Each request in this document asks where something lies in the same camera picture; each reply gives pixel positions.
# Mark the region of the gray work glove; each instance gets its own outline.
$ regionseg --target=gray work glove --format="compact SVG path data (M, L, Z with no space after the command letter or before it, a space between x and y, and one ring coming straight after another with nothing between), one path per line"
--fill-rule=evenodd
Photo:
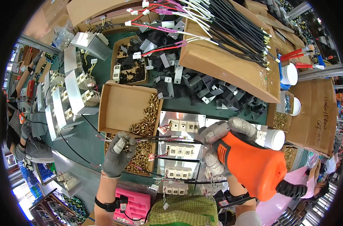
M244 119L231 117L228 122L219 121L204 129L201 133L203 144L213 144L219 139L225 137L229 131L242 133L248 140L255 141L257 138L257 129ZM227 167L218 159L218 153L215 149L209 149L205 155L206 166L209 167L213 175L230 176Z
M32 60L32 62L33 62L33 64L34 65L37 65L37 63L38 63L38 61L41 59L41 55L42 54L45 54L45 52L39 52L38 54L37 54L37 56Z
M21 126L21 138L27 140L27 138L31 135L31 123L29 121L24 121Z
M123 151L126 141L129 141L128 152ZM134 156L135 148L136 141L134 138L130 138L128 133L118 132L106 152L105 161L101 167L102 171L109 177L119 178L121 172Z

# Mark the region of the plastic bag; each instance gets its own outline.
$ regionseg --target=plastic bag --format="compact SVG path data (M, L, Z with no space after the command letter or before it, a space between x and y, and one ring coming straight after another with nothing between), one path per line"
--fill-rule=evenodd
M319 160L319 154L314 153L312 151L308 151L307 161L305 166L312 169Z
M55 35L52 42L56 48L63 51L65 48L70 46L71 41L75 37L71 22L67 20L64 27L55 27Z

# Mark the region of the white plastic container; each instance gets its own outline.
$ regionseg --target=white plastic container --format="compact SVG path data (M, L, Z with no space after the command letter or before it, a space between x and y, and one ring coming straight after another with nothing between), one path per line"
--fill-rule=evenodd
M294 86L297 84L297 80L298 72L294 64L290 63L289 65L282 67L282 84Z
M300 113L301 111L301 102L295 97L294 98L294 103L293 103L293 113L291 114L292 116L296 116Z
M285 138L286 136L282 130L268 128L264 146L279 151L283 147Z

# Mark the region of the drill chuck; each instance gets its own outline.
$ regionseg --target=drill chuck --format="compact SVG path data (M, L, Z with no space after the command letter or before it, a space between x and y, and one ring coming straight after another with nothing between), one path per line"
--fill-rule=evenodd
M201 132L203 132L203 130L205 130L205 129L206 129L205 126L199 128L199 129L198 129L198 135L200 136Z

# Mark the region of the aluminum heatsink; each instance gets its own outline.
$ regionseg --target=aluminum heatsink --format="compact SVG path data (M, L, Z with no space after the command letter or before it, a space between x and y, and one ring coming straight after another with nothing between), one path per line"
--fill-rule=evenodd
M87 51L87 54L106 60L111 49L97 36L97 34L78 32L71 41L76 47Z

